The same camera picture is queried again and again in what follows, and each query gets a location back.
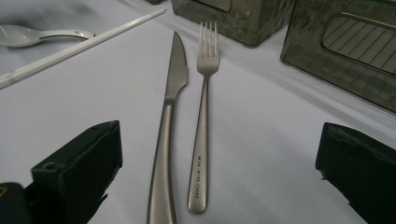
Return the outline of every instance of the white tablecloth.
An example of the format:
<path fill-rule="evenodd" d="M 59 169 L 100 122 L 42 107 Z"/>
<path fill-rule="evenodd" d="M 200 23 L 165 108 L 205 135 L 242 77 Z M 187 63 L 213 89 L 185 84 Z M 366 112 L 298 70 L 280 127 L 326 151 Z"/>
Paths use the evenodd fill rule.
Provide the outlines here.
<path fill-rule="evenodd" d="M 255 49 L 221 36 L 210 79 L 207 210 L 192 215 L 187 193 L 203 77 L 198 24 L 171 1 L 5 0 L 0 23 L 98 35 L 166 7 L 165 14 L 0 90 L 0 182 L 25 187 L 30 168 L 89 127 L 120 121 L 123 167 L 90 224 L 146 223 L 149 182 L 165 82 L 177 31 L 189 83 L 177 102 L 172 180 L 178 223 L 365 223 L 315 169 L 324 122 L 396 147 L 395 116 L 279 60 L 287 27 Z M 0 46 L 0 74 L 79 43 L 64 38 L 24 49 Z"/>

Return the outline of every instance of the chopstick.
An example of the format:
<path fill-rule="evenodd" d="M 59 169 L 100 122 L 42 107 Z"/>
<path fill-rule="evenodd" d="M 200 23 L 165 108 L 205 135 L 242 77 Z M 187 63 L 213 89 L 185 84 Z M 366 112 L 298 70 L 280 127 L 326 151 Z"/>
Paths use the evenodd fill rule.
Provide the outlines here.
<path fill-rule="evenodd" d="M 112 38 L 116 35 L 119 35 L 133 27 L 136 27 L 137 25 L 140 25 L 141 23 L 145 21 L 149 21 L 157 16 L 160 16 L 166 11 L 166 8 L 162 8 L 160 10 L 154 11 L 152 13 L 149 13 L 146 16 L 143 16 L 137 20 L 127 22 L 117 28 L 114 28 L 112 30 L 109 30 L 103 34 L 100 34 L 98 36 L 95 36 L 91 39 L 85 40 L 71 48 L 62 50 L 58 53 L 54 53 L 50 55 L 49 57 L 46 57 L 44 59 L 38 60 L 34 63 L 27 64 L 21 68 L 18 68 L 16 70 L 13 70 L 9 73 L 5 73 L 2 76 L 0 76 L 0 90 L 3 89 L 4 87 L 7 87 L 9 85 L 14 84 L 15 82 L 18 82 L 26 77 L 29 77 L 41 70 L 44 70 L 45 68 L 48 68 L 50 66 L 53 66 L 56 63 L 59 63 L 67 58 L 70 58 L 71 56 L 74 56 L 86 49 L 89 49 L 97 44 L 100 44 L 109 38 Z"/>

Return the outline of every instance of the spoon bowl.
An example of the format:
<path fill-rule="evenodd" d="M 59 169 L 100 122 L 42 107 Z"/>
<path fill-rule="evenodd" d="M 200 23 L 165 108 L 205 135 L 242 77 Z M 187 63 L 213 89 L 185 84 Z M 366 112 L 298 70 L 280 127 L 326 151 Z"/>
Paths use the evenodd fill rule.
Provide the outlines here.
<path fill-rule="evenodd" d="M 0 45 L 12 48 L 32 46 L 44 39 L 56 36 L 71 36 L 87 40 L 95 34 L 81 30 L 37 31 L 18 25 L 0 25 Z"/>

